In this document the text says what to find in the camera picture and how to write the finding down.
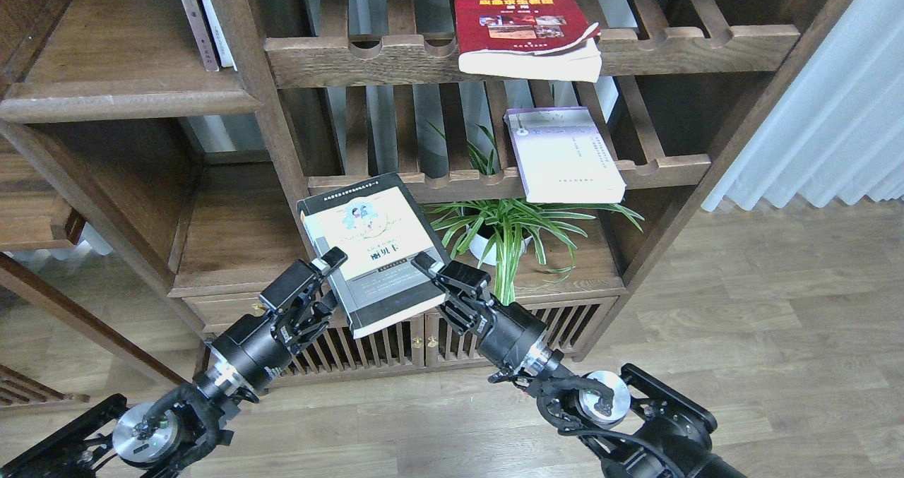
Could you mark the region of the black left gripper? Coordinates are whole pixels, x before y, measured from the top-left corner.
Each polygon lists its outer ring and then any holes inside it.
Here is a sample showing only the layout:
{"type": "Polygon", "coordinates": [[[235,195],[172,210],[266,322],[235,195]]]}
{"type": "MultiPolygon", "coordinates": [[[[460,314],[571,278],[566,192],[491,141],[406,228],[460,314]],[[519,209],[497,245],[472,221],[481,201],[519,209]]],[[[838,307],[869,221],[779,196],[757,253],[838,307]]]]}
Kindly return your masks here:
{"type": "Polygon", "coordinates": [[[315,291],[347,260],[339,247],[310,263],[298,260],[258,296],[259,316],[243,315],[212,343],[216,362],[206,371],[207,394],[258,393],[328,327],[337,300],[315,291]]]}

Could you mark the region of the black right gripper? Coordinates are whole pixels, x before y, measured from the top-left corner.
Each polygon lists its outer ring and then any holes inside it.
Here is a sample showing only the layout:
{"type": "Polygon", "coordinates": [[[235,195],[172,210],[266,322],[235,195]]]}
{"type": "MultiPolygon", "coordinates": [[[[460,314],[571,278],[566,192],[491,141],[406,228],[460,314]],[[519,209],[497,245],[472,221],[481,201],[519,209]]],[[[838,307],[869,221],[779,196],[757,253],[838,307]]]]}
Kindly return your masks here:
{"type": "Polygon", "coordinates": [[[563,353],[545,344],[545,324],[516,302],[501,304],[490,291],[489,273],[459,261],[435,261],[426,252],[411,263],[445,292],[439,313],[449,326],[478,337],[478,352],[499,369],[490,383],[565,378],[563,353]]]}

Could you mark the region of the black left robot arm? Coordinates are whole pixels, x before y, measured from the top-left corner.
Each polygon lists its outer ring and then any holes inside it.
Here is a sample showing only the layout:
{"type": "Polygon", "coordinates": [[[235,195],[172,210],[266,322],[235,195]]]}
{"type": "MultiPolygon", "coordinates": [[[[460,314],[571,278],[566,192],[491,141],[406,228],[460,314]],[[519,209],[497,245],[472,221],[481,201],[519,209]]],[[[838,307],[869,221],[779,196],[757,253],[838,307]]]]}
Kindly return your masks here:
{"type": "Polygon", "coordinates": [[[121,458],[145,477],[175,477],[229,445],[226,423],[241,401],[259,395],[327,328],[337,301],[323,294],[347,259],[333,247],[297,261],[259,294],[264,313],[243,315],[210,344],[214,363],[155,402],[127,407],[123,395],[74,419],[2,468],[4,477],[94,477],[105,456],[121,458]]]}

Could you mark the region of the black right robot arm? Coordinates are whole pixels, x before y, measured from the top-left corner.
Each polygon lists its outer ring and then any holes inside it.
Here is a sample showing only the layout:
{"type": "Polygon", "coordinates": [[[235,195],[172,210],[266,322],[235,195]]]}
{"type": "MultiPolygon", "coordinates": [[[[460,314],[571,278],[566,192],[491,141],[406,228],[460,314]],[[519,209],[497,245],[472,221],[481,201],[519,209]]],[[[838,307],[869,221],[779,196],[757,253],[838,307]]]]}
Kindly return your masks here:
{"type": "Polygon", "coordinates": [[[490,383],[511,383],[536,401],[562,436],[574,436],[607,477],[739,477],[713,452],[715,417],[657,378],[626,364],[620,373],[578,375],[545,344],[546,326],[517,302],[494,297],[487,272],[418,253],[413,265],[443,292],[440,313],[477,339],[497,367],[490,383]]]}

